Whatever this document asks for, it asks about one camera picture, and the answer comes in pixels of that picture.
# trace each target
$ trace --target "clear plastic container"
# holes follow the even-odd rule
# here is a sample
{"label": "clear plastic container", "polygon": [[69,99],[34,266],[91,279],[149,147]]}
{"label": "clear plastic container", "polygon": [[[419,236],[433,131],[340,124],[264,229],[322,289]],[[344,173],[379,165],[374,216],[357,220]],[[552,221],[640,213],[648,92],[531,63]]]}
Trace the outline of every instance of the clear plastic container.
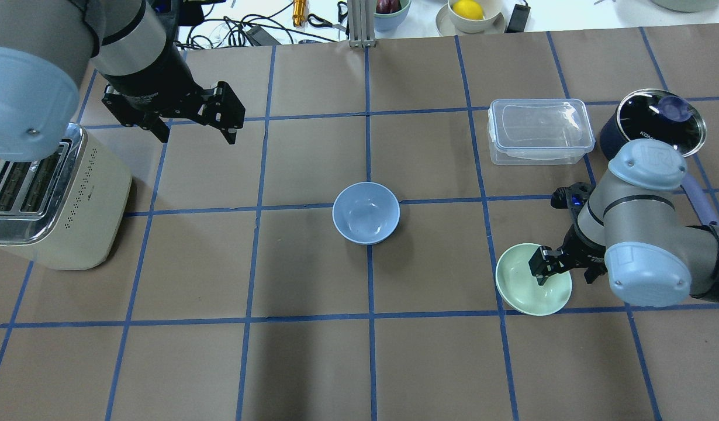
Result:
{"label": "clear plastic container", "polygon": [[574,164],[596,143],[580,99],[495,99],[488,114],[497,165]]}

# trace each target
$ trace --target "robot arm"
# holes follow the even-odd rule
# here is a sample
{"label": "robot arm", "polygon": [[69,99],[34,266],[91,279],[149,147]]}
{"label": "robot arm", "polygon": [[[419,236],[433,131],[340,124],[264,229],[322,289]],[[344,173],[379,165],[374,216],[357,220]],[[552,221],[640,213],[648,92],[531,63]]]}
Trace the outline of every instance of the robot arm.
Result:
{"label": "robot arm", "polygon": [[0,0],[1,159],[55,151],[90,59],[110,83],[103,102],[126,126],[165,142],[162,118],[189,118],[230,144],[242,128],[245,109],[229,85],[194,82],[145,0]]}
{"label": "robot arm", "polygon": [[685,160],[663,142],[626,144],[595,190],[555,193],[552,203],[564,200],[574,224],[557,251],[539,248],[531,273],[543,285],[574,267],[588,268],[589,283],[608,270],[611,290],[638,306],[670,306],[688,294],[719,302],[719,227],[677,222],[671,192],[685,173]]}

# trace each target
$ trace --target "purple fruit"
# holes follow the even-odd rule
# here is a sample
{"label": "purple fruit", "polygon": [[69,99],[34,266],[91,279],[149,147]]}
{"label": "purple fruit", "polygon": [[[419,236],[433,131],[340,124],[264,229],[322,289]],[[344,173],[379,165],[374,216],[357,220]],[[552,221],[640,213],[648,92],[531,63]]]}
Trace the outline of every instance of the purple fruit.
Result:
{"label": "purple fruit", "polygon": [[402,10],[399,0],[378,0],[375,13],[395,13]]}

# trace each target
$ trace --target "light blue joint cap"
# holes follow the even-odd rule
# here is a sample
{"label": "light blue joint cap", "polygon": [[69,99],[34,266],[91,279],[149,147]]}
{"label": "light blue joint cap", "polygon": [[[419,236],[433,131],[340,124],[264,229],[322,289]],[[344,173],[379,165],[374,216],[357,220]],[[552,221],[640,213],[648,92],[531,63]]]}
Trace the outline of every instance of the light blue joint cap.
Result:
{"label": "light blue joint cap", "polygon": [[687,173],[685,158],[673,146],[655,139],[627,142],[609,162],[620,180],[643,189],[677,189]]}
{"label": "light blue joint cap", "polygon": [[692,275],[685,262],[660,247],[625,242],[604,255],[614,295],[633,306],[666,307],[689,295]]}
{"label": "light blue joint cap", "polygon": [[79,90],[49,61],[0,47],[0,158],[41,160],[55,152],[79,104]]}

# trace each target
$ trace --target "scissors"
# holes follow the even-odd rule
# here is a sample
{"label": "scissors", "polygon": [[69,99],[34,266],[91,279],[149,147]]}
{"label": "scissors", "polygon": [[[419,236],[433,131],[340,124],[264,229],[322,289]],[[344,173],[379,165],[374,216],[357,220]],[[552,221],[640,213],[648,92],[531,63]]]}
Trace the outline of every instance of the scissors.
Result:
{"label": "scissors", "polygon": [[312,27],[335,27],[339,31],[342,31],[344,33],[348,32],[348,29],[346,26],[343,26],[341,22],[346,19],[349,13],[349,8],[347,8],[346,12],[343,12],[343,7],[341,6],[347,6],[346,2],[338,2],[336,3],[336,7],[338,7],[338,23],[333,23],[329,21],[328,19],[324,19],[320,16],[317,16],[314,13],[311,13],[308,15],[308,23]]}

